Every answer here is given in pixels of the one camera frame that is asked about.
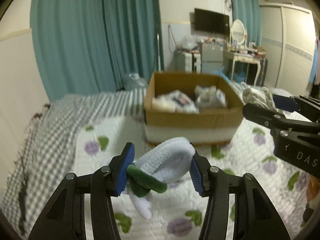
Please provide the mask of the oval vanity mirror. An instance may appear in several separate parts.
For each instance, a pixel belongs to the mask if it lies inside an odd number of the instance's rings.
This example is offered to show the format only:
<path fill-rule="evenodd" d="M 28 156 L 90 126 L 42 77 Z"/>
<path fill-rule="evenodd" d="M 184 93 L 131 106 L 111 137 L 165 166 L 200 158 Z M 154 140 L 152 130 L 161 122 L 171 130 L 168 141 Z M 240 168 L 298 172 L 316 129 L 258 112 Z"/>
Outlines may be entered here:
<path fill-rule="evenodd" d="M 232 44 L 243 45 L 246 40 L 246 28 L 244 24 L 239 20 L 235 20 L 232 23 L 230 29 L 231 42 Z"/>

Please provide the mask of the black wall television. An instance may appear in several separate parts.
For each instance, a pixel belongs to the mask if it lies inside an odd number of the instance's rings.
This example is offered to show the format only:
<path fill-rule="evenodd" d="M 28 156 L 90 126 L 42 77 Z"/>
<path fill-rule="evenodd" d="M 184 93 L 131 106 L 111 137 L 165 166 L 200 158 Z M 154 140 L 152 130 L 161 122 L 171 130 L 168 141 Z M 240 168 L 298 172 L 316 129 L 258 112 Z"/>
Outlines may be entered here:
<path fill-rule="evenodd" d="M 229 16 L 214 11 L 194 9 L 194 29 L 213 34 L 229 35 Z"/>

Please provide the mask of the clear water jug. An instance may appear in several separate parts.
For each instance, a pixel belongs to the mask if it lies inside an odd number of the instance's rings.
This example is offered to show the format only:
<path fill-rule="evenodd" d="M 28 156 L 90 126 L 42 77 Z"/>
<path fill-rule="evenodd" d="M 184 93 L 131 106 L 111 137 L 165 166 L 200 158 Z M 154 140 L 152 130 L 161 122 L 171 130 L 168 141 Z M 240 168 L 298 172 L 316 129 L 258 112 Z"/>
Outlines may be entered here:
<path fill-rule="evenodd" d="M 124 76 L 123 85 L 125 90 L 133 90 L 138 88 L 147 88 L 148 82 L 140 77 L 138 73 L 130 73 Z"/>

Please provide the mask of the green window curtain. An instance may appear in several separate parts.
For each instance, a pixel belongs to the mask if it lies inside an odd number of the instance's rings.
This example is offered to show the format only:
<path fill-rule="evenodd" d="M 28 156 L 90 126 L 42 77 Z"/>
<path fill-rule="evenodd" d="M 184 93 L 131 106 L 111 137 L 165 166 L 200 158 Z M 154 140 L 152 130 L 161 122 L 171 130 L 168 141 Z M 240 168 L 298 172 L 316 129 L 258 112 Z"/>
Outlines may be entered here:
<path fill-rule="evenodd" d="M 259 0 L 231 0 L 233 20 L 240 20 L 247 29 L 247 41 L 261 43 L 261 10 Z"/>

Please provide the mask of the grey white cloth bundle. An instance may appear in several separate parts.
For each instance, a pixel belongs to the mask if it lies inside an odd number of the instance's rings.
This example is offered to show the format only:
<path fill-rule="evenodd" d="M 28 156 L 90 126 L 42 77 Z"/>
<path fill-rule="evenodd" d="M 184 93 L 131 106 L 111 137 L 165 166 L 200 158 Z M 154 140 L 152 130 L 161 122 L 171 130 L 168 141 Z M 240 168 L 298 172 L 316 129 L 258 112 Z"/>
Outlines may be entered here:
<path fill-rule="evenodd" d="M 216 104 L 216 96 L 215 92 L 217 90 L 216 86 L 211 87 L 201 87 L 197 85 L 194 89 L 194 93 L 196 96 L 196 106 L 200 109 L 214 109 L 220 108 Z"/>

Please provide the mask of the white wardrobe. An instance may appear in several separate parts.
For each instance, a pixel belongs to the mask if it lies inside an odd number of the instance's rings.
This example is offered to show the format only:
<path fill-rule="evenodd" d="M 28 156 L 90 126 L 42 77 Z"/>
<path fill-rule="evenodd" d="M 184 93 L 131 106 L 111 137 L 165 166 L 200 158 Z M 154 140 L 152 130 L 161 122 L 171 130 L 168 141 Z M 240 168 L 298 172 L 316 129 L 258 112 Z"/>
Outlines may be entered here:
<path fill-rule="evenodd" d="M 264 3 L 260 11 L 261 46 L 268 60 L 264 85 L 293 95 L 308 95 L 316 42 L 311 10 Z"/>

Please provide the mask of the grey mini fridge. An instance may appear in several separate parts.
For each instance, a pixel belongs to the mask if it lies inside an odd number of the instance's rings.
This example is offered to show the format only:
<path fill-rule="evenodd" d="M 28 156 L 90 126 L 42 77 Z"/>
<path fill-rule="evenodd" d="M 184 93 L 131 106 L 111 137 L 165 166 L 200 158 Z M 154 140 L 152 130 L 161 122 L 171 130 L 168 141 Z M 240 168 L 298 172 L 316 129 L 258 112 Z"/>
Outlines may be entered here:
<path fill-rule="evenodd" d="M 223 67 L 223 45 L 218 43 L 201 44 L 201 71 L 212 74 Z"/>

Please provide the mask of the blue plastic basket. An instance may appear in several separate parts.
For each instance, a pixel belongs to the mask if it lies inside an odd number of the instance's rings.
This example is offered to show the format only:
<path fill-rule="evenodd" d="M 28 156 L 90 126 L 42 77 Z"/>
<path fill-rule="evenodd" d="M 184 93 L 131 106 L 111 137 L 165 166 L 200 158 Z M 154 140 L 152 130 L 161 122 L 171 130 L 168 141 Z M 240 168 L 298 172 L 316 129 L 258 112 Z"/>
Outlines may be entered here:
<path fill-rule="evenodd" d="M 244 71 L 240 71 L 240 72 L 235 72 L 233 79 L 235 82 L 237 83 L 242 83 L 242 82 L 246 82 L 247 79 L 247 74 Z"/>

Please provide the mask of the brown cardboard box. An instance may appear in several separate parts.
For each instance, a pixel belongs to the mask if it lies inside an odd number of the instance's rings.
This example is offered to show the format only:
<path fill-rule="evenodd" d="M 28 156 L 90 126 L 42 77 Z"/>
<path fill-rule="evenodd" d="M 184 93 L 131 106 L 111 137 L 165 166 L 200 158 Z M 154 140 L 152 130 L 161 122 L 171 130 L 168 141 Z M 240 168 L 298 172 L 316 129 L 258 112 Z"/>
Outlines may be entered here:
<path fill-rule="evenodd" d="M 226 96 L 227 107 L 205 109 L 200 113 L 160 112 L 152 100 L 179 90 L 194 99 L 194 89 L 216 86 Z M 146 139 L 160 144 L 174 137 L 185 137 L 195 145 L 216 145 L 230 142 L 242 120 L 244 104 L 234 89 L 222 77 L 210 74 L 154 72 L 144 99 Z"/>

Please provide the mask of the blue white tissue pack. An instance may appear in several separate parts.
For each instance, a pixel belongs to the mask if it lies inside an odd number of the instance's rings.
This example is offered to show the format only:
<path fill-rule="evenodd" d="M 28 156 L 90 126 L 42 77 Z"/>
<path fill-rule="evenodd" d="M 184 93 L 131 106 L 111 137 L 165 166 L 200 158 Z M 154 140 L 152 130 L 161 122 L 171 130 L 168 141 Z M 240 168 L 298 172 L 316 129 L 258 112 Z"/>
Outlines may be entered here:
<path fill-rule="evenodd" d="M 221 91 L 220 89 L 217 89 L 216 92 L 215 92 L 215 96 L 216 96 L 216 104 L 220 108 L 225 108 L 227 106 L 227 102 L 226 102 L 226 98 L 225 98 L 224 92 Z"/>

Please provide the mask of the white dressing table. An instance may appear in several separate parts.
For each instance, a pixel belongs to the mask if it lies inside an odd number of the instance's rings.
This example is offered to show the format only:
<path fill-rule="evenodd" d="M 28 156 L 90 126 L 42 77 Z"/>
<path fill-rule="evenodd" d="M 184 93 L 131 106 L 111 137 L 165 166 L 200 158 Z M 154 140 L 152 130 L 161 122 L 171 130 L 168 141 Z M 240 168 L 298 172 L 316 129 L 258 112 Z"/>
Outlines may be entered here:
<path fill-rule="evenodd" d="M 223 48 L 223 57 L 227 58 L 232 61 L 231 66 L 231 73 L 230 73 L 230 80 L 234 81 L 234 72 L 235 72 L 235 64 L 237 62 L 240 63 L 246 63 L 247 64 L 247 72 L 250 64 L 255 64 L 257 66 L 257 71 L 255 74 L 253 85 L 255 86 L 258 81 L 258 77 L 261 73 L 261 60 L 266 57 L 266 55 L 260 55 L 260 54 L 243 54 L 243 53 L 236 53 L 234 51 L 231 51 L 230 47 L 227 47 L 224 45 Z"/>

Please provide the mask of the cream cloth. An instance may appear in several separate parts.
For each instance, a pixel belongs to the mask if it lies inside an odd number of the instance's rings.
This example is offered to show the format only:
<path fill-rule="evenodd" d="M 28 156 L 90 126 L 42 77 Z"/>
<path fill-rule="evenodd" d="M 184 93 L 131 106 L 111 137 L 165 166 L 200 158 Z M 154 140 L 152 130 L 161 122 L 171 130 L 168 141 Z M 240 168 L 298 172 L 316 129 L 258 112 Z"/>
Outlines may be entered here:
<path fill-rule="evenodd" d="M 268 88 L 256 89 L 246 83 L 240 83 L 242 87 L 242 99 L 244 103 L 251 103 L 264 109 L 276 111 L 273 95 Z"/>

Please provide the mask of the white green sock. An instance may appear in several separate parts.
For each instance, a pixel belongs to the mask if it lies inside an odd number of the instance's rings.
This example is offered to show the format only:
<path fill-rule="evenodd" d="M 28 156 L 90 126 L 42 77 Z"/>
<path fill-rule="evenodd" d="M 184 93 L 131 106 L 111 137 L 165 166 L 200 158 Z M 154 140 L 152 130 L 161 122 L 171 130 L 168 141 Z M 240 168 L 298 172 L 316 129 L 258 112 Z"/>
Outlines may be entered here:
<path fill-rule="evenodd" d="M 168 185 L 181 179 L 190 170 L 195 154 L 187 138 L 169 139 L 127 167 L 126 193 L 138 213 L 152 218 L 152 191 L 164 193 Z"/>

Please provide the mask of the large green curtain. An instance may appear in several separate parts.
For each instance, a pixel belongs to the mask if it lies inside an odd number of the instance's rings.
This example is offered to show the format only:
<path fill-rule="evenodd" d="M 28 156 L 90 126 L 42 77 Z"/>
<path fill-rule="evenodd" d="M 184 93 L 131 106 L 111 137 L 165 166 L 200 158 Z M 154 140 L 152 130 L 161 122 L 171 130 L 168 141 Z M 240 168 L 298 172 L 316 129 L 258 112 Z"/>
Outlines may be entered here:
<path fill-rule="evenodd" d="M 159 0 L 31 0 L 36 62 L 50 101 L 123 88 L 164 69 Z"/>

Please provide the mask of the patterned tissue pack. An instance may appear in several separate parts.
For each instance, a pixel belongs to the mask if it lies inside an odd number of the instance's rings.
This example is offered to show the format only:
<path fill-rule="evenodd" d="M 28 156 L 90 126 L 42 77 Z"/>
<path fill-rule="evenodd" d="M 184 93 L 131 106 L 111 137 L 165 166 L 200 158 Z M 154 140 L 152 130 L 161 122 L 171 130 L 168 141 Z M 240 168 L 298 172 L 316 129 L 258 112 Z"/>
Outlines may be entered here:
<path fill-rule="evenodd" d="M 151 109 L 166 113 L 199 113 L 199 109 L 195 106 L 193 100 L 179 90 L 153 98 Z"/>

